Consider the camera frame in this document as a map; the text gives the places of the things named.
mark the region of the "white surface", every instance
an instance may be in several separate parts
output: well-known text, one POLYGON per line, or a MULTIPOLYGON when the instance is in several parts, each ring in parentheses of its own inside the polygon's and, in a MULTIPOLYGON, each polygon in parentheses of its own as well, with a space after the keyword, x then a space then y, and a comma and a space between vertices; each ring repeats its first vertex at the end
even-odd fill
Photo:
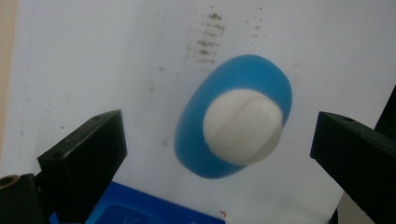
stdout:
POLYGON ((260 92, 227 91, 206 110, 203 130, 213 154, 234 165, 250 165, 275 149, 282 111, 260 92))
POLYGON ((0 175, 37 173, 37 156, 121 108, 129 155, 115 180, 230 224, 326 223, 342 191, 309 158, 318 112, 374 127, 396 83, 393 0, 19 4, 0 175), (177 120, 210 71, 245 53, 289 77, 290 118, 264 161, 203 179, 174 155, 177 120))

